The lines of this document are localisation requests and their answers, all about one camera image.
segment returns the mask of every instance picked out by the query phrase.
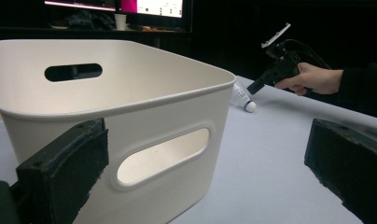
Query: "bin rim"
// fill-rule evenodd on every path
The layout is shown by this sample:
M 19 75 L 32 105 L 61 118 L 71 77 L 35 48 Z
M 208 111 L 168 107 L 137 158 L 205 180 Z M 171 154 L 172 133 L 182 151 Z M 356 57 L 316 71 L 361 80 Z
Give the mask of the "bin rim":
M 232 80 L 217 84 L 215 86 L 200 88 L 194 91 L 184 91 L 180 93 L 170 94 L 162 97 L 157 97 L 153 99 L 148 99 L 144 101 L 137 101 L 133 103 L 128 103 L 125 105 L 111 105 L 101 108 L 94 108 L 89 110 L 81 110 L 75 112 L 65 112 L 65 113 L 22 113 L 19 110 L 13 110 L 6 108 L 0 104 L 0 113 L 3 116 L 9 116 L 16 119 L 30 119 L 30 120 L 69 120 L 76 119 L 78 117 L 82 118 L 92 118 L 92 117 L 102 117 L 105 114 L 120 114 L 121 112 L 132 112 L 136 110 L 142 110 L 146 108 L 153 107 L 154 105 L 168 105 L 174 102 L 187 100 L 189 98 L 194 98 L 202 95 L 206 95 L 216 91 L 223 91 L 227 88 L 232 88 L 233 84 L 236 81 L 236 76 L 231 73 Z

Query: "computer monitor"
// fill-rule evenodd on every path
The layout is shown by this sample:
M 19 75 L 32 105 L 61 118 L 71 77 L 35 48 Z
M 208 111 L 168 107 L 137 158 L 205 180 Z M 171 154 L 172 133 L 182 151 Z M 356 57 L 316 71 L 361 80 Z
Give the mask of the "computer monitor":
M 48 6 L 74 7 L 89 10 L 116 11 L 115 0 L 45 0 Z
M 192 0 L 119 0 L 118 13 L 130 25 L 191 31 Z

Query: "white plastic bin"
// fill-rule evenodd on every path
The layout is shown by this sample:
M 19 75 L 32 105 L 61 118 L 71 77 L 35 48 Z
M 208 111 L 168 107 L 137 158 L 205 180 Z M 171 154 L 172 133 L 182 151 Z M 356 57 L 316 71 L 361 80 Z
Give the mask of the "white plastic bin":
M 86 64 L 102 74 L 45 75 Z M 75 223 L 166 223 L 199 201 L 234 82 L 228 71 L 130 41 L 0 41 L 0 112 L 19 162 L 75 124 L 105 118 L 110 163 Z

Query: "small white object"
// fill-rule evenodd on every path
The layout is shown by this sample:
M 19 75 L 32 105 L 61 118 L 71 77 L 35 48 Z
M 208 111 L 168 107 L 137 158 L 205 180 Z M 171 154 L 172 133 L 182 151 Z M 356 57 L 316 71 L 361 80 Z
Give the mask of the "small white object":
M 244 85 L 240 81 L 236 81 L 234 83 L 230 102 L 233 105 L 241 106 L 245 111 L 249 113 L 255 112 L 257 107 L 256 103 L 249 98 L 249 95 L 244 90 Z
M 270 46 L 270 44 L 272 44 L 273 41 L 275 41 L 279 36 L 281 36 L 289 27 L 290 27 L 290 23 L 287 23 L 285 28 L 283 28 L 279 32 L 276 32 L 276 34 L 270 40 L 267 40 L 264 44 L 261 44 L 261 47 L 265 49 L 268 46 Z
M 124 31 L 125 27 L 127 25 L 127 15 L 123 14 L 115 14 L 115 20 L 116 20 L 116 29 Z

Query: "table surface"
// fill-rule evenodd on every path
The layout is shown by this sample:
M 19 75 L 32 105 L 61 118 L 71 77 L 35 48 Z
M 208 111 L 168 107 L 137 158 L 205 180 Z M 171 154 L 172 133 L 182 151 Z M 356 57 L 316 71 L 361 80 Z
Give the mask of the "table surface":
M 246 86 L 252 80 L 238 77 Z M 212 185 L 173 224 L 362 223 L 304 165 L 313 119 L 326 119 L 377 140 L 377 119 L 287 91 L 264 87 L 255 113 L 231 106 Z M 0 179 L 17 181 L 18 162 L 0 120 Z

